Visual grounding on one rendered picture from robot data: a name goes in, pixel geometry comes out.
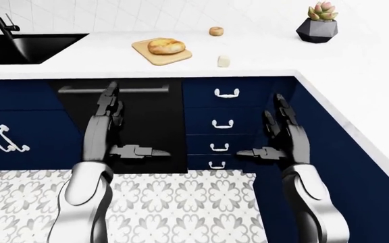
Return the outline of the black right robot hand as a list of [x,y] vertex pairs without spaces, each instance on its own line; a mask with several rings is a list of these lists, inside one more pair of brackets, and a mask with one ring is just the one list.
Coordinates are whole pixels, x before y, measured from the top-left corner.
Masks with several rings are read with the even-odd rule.
[[262,113],[263,131],[268,145],[238,151],[239,157],[250,157],[264,163],[275,163],[282,171],[297,164],[310,163],[310,144],[305,129],[297,123],[296,113],[279,93],[273,96],[275,114]]

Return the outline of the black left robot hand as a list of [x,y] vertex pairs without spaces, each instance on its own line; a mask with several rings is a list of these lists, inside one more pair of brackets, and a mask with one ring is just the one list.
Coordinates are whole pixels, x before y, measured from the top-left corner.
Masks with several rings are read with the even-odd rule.
[[122,159],[145,157],[169,157],[167,151],[141,147],[140,145],[118,146],[124,120],[124,104],[119,100],[120,88],[116,81],[101,92],[97,111],[90,117],[84,133],[82,160],[105,162],[116,156]]

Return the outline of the golden bread loaf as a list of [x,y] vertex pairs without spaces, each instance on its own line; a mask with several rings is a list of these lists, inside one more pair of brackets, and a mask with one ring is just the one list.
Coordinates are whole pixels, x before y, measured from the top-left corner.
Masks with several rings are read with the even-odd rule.
[[149,52],[156,55],[176,54],[183,52],[186,46],[173,38],[157,38],[147,45]]

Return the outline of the black dishwasher front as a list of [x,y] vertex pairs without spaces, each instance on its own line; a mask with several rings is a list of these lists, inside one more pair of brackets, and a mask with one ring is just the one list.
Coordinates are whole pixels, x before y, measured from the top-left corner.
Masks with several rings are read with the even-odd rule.
[[[53,80],[49,85],[55,92],[61,88],[106,88],[111,79]],[[186,173],[186,141],[182,99],[182,79],[178,78],[121,78],[115,79],[120,88],[168,88],[160,92],[120,92],[124,103],[123,128],[120,143],[152,147],[170,153],[170,157],[121,159],[113,157],[111,168],[122,173]],[[97,110],[100,94],[57,94],[72,121],[83,134],[90,116]]]

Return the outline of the navy blue side cabinet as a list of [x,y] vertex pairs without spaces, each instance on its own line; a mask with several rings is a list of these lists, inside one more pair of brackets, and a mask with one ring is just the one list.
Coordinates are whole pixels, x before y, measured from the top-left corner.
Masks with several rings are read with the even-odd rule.
[[[263,109],[274,110],[272,96],[278,92],[296,111],[309,137],[311,163],[348,222],[349,243],[389,243],[389,177],[295,78],[257,81]],[[298,243],[281,171],[262,161],[247,163],[246,170],[256,174],[255,194],[268,243]]]

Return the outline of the navy blue drawer cabinet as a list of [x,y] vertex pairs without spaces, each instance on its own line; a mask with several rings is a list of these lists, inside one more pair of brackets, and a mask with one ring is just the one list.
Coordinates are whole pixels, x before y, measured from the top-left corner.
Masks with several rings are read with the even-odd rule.
[[[182,83],[184,103],[187,161],[189,169],[211,169],[208,162],[225,169],[244,169],[246,162],[236,156],[237,151],[261,147],[263,135],[262,113],[272,111],[273,96],[279,93],[290,99],[298,84],[292,76],[255,76],[187,78]],[[214,95],[232,94],[240,90],[235,99],[221,99]],[[230,145],[228,151],[216,152],[209,147]]]

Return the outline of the navy blue door cabinet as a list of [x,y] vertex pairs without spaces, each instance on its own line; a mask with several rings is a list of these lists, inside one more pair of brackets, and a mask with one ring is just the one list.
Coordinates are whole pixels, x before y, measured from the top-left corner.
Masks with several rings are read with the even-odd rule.
[[83,135],[66,113],[50,80],[0,80],[0,125],[30,151],[10,151],[0,136],[0,170],[71,169]]

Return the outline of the wooden cutting board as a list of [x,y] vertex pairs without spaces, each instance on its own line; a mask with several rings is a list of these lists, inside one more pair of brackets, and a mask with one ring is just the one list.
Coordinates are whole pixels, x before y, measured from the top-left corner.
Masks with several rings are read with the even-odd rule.
[[151,64],[163,66],[192,57],[186,45],[173,38],[154,38],[132,43],[132,48]]

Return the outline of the black geometric planter pot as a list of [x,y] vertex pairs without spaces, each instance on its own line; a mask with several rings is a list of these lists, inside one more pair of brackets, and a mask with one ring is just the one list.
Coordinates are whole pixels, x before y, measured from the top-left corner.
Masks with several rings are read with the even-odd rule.
[[296,33],[301,40],[310,43],[326,43],[338,34],[336,20],[319,22],[307,18],[297,29]]

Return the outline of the black kitchen sink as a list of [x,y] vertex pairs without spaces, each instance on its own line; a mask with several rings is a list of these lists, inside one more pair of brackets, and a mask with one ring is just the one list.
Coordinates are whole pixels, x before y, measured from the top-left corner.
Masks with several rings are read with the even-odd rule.
[[41,64],[88,34],[0,35],[0,65]]

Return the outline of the pink green succulent plant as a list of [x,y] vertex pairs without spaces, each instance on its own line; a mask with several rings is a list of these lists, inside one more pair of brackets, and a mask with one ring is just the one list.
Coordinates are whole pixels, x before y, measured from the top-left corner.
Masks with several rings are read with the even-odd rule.
[[308,8],[308,17],[316,22],[333,22],[338,15],[336,6],[330,2],[318,2],[314,7]]

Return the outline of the black kitchen faucet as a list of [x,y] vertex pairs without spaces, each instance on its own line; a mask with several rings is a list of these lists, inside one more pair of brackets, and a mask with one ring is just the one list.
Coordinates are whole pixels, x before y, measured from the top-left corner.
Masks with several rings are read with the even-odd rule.
[[0,17],[0,31],[2,31],[3,35],[8,38],[9,40],[13,40],[14,36],[12,32],[19,32],[20,27],[15,25],[9,16],[7,16],[7,19],[10,21],[10,25],[7,25],[3,18]]

